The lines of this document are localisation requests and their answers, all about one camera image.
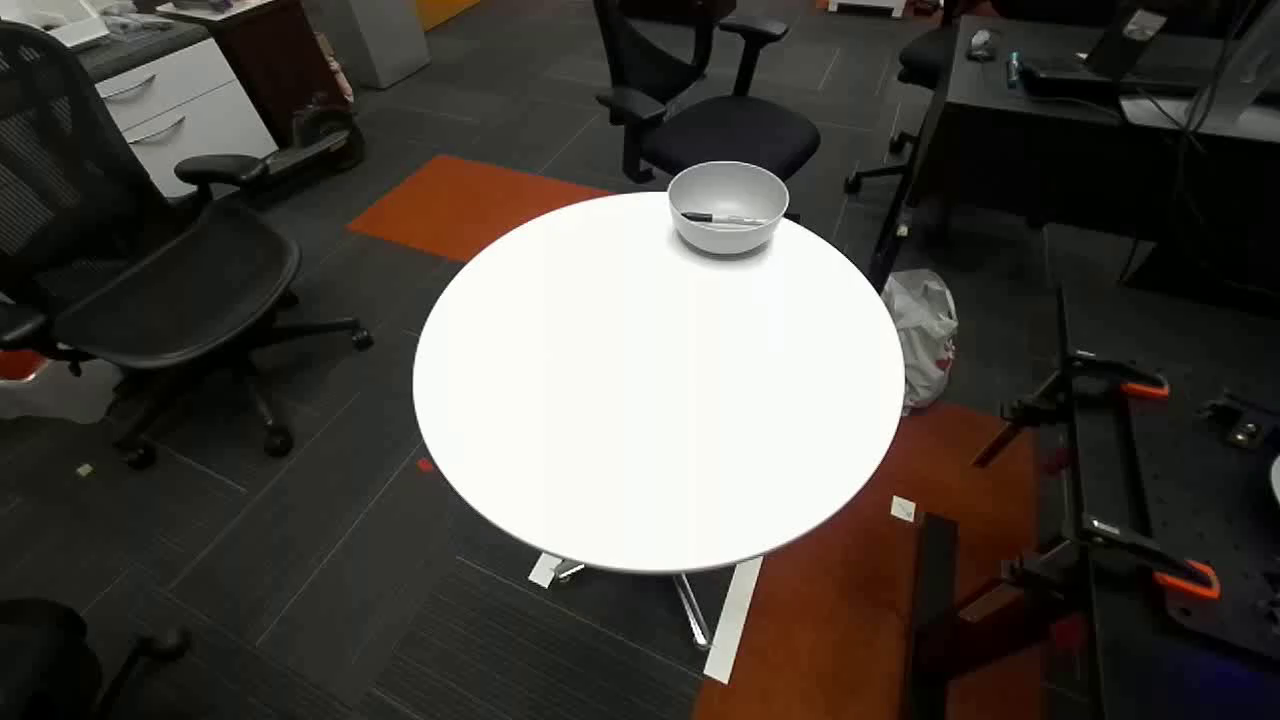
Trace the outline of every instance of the desk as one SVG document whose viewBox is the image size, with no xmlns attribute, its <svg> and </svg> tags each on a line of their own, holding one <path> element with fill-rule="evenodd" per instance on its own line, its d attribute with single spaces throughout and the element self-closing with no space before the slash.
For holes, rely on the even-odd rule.
<svg viewBox="0 0 1280 720">
<path fill-rule="evenodd" d="M 975 30 L 997 34 L 997 62 L 989 66 L 965 58 Z M 1031 224 L 1078 224 L 1143 241 L 1187 234 L 1191 220 L 1170 214 L 1179 151 L 1169 129 L 1134 129 L 1121 105 L 1029 95 L 1007 86 L 1013 50 L 1074 51 L 1091 50 L 1096 37 L 1096 30 L 960 17 L 953 71 L 932 95 L 897 214 L 939 197 L 949 203 L 1003 209 Z M 1164 37 L 1130 77 L 1156 77 L 1161 66 L 1195 77 L 1195 68 L 1212 68 L 1212 58 L 1212 41 Z M 1191 227 L 1187 238 L 1207 244 L 1224 267 L 1250 271 L 1263 254 L 1240 262 L 1240 250 L 1271 244 L 1280 227 L 1280 146 L 1203 137 L 1198 149 L 1203 155 L 1183 155 L 1183 182 L 1212 234 Z M 882 275 L 897 262 L 897 214 L 881 234 L 870 275 Z"/>
<path fill-rule="evenodd" d="M 569 203 L 489 244 L 410 367 L 437 470 L 515 540 L 610 573 L 703 573 L 841 514 L 882 462 L 904 361 L 870 283 L 785 220 L 739 262 L 666 197 Z"/>
<path fill-rule="evenodd" d="M 1263 505 L 1257 457 L 1229 449 L 1203 422 L 1203 406 L 1224 387 L 1263 406 L 1280 402 L 1271 364 L 1280 326 L 1169 298 L 1074 290 L 1063 298 L 1059 339 L 1063 349 L 1139 361 L 1170 379 L 1169 406 L 1117 412 L 1098 402 L 1074 402 L 1068 407 L 1068 507 L 1214 566 L 1224 601 L 1207 611 L 1242 611 L 1242 621 L 1257 621 L 1257 635 L 1267 635 L 1257 601 L 1260 569 L 1280 553 L 1280 507 Z M 1280 662 L 1179 630 L 1148 569 L 1123 553 L 1082 553 L 1078 606 L 1088 611 L 1091 716 L 1274 716 Z"/>
</svg>

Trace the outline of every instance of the chair backrest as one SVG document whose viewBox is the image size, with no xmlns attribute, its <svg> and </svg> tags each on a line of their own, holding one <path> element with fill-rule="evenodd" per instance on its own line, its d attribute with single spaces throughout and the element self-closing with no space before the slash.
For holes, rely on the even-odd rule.
<svg viewBox="0 0 1280 720">
<path fill-rule="evenodd" d="M 63 310 L 170 218 L 59 41 L 0 19 L 0 299 Z"/>
<path fill-rule="evenodd" d="M 703 0 L 686 6 L 694 7 L 692 62 L 678 62 L 631 26 L 623 0 L 596 0 L 596 26 L 604 37 L 610 88 L 639 88 L 644 95 L 666 105 L 703 77 L 717 37 L 717 7 Z"/>
</svg>

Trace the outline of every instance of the dark gray carpet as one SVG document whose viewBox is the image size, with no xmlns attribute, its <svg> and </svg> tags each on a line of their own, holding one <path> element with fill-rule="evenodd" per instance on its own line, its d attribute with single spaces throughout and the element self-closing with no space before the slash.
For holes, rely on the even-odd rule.
<svg viewBox="0 0 1280 720">
<path fill-rule="evenodd" d="M 862 262 L 892 186 L 845 197 L 841 182 L 882 163 L 892 129 L 916 129 L 928 95 L 892 71 L 922 26 L 739 6 L 790 19 L 757 93 L 818 125 L 795 209 Z M 0 595 L 86 611 L 106 665 L 131 631 L 196 630 L 192 658 L 145 681 L 135 716 L 686 716 L 700 654 L 664 579 L 578 576 L 539 592 L 522 583 L 526 550 L 410 474 L 410 339 L 446 267 L 344 224 L 437 151 L 631 187 L 620 133 L 591 105 L 604 62 L 585 0 L 480 0 L 427 43 L 430 68 L 360 95 L 367 163 L 258 201 L 303 250 L 294 314 L 352 314 L 381 338 L 365 358 L 338 339 L 264 358 L 294 428 L 286 462 L 258 453 L 255 415 L 225 379 L 170 412 L 150 474 L 113 457 L 113 423 L 0 423 Z M 729 88 L 733 66 L 734 41 L 721 37 L 703 93 Z M 1047 281 L 1117 271 L 1110 244 L 985 218 L 955 227 L 916 262 L 960 298 L 953 402 L 999 407 L 1045 361 Z M 724 576 L 703 579 L 712 608 L 721 592 Z"/>
</svg>

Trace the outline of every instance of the chair seat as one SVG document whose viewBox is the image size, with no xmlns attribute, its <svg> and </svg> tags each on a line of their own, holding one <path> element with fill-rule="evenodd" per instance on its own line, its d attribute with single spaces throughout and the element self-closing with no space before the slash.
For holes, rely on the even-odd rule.
<svg viewBox="0 0 1280 720">
<path fill-rule="evenodd" d="M 286 292 L 294 250 L 237 203 L 56 318 L 56 338 L 119 367 L 174 367 L 237 339 Z"/>
<path fill-rule="evenodd" d="M 746 162 L 790 177 L 818 146 L 818 133 L 768 102 L 717 95 L 649 133 L 644 155 L 664 174 L 703 162 Z"/>
<path fill-rule="evenodd" d="M 921 86 L 921 88 L 939 88 L 953 58 L 955 58 L 955 37 L 960 37 L 955 26 L 932 30 L 932 34 L 922 34 L 922 37 L 916 37 L 916 41 L 897 58 L 897 66 L 899 66 L 897 81 Z"/>
</svg>

